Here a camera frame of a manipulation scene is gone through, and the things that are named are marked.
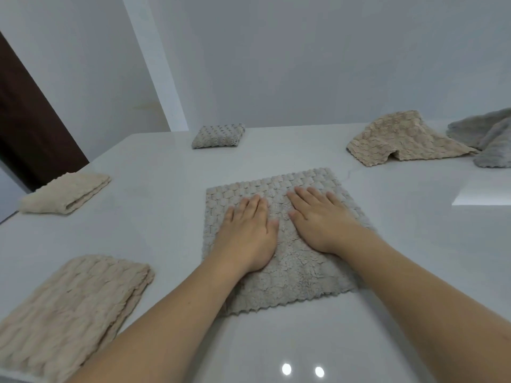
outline white table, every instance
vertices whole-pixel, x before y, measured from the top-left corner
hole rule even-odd
[[[249,128],[236,148],[196,150],[188,132],[128,137],[86,167],[113,180],[77,212],[0,226],[0,319],[68,259],[106,253],[156,271],[126,327],[200,263],[207,187],[314,167],[332,169],[390,244],[511,319],[511,169],[470,157],[366,168],[345,150],[364,126]],[[371,292],[217,322],[190,379],[320,381],[316,366],[329,382],[430,379]]]

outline folded towel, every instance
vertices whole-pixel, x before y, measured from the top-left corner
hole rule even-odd
[[[383,164],[391,154],[406,161],[476,152],[429,128],[416,110],[398,111],[376,119],[348,144],[347,149],[365,166]]]
[[[215,235],[229,205],[238,205],[243,196],[256,193],[268,199],[271,218],[279,218],[275,255],[261,271],[247,274],[227,298],[220,314],[238,315],[270,306],[338,295],[356,289],[358,277],[349,265],[335,255],[311,249],[299,236],[289,219],[293,207],[286,192],[294,186],[313,186],[322,193],[335,192],[355,218],[374,229],[349,193],[328,168],[283,174],[262,180],[234,183],[206,192],[203,257],[208,256]]]
[[[242,123],[221,126],[203,126],[192,142],[192,148],[236,147],[245,132]]]
[[[511,167],[511,108],[452,122],[447,135],[482,151],[474,158],[477,166]]]
[[[19,211],[71,213],[105,187],[111,178],[101,173],[66,173],[20,200]]]
[[[64,382],[115,338],[153,278],[124,259],[70,260],[0,323],[0,367]]]

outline folded beige towel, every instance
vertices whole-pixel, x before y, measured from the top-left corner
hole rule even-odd
[[[417,110],[398,111],[378,118],[357,135],[347,149],[365,166],[383,164],[391,154],[404,161],[477,152],[429,128]]]
[[[64,382],[115,338],[153,278],[124,259],[70,260],[0,323],[0,367]]]
[[[107,174],[66,173],[20,200],[19,211],[71,213],[110,182]]]

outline person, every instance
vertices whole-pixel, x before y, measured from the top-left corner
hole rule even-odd
[[[511,382],[510,322],[359,225],[333,193],[297,187],[288,197],[301,237],[358,272],[439,382]],[[272,258],[278,221],[267,219],[257,195],[229,208],[201,265],[68,382],[181,382],[229,292]]]

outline crumpled towel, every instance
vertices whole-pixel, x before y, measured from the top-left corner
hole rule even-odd
[[[335,255],[313,250],[298,236],[288,215],[293,206],[286,196],[286,192],[294,186],[312,186],[322,193],[328,190],[335,192],[361,225],[374,230],[369,219],[328,168],[207,189],[203,257],[208,256],[213,246],[227,208],[238,205],[242,197],[256,193],[265,197],[270,217],[280,221],[275,255],[263,270],[242,278],[224,303],[220,315],[239,315],[295,301],[336,296],[361,285],[360,278],[346,262]]]
[[[511,167],[511,108],[452,122],[447,135],[482,151],[474,158],[477,166]]]
[[[242,123],[220,126],[203,126],[192,142],[192,148],[237,147],[245,133]]]
[[[390,155],[406,161],[476,152],[429,128],[417,110],[398,111],[376,119],[348,144],[347,149],[365,166],[383,164]]]
[[[0,367],[64,382],[116,337],[153,278],[124,259],[70,260],[0,323]]]
[[[65,173],[19,202],[20,212],[71,213],[98,193],[111,177],[101,173]]]

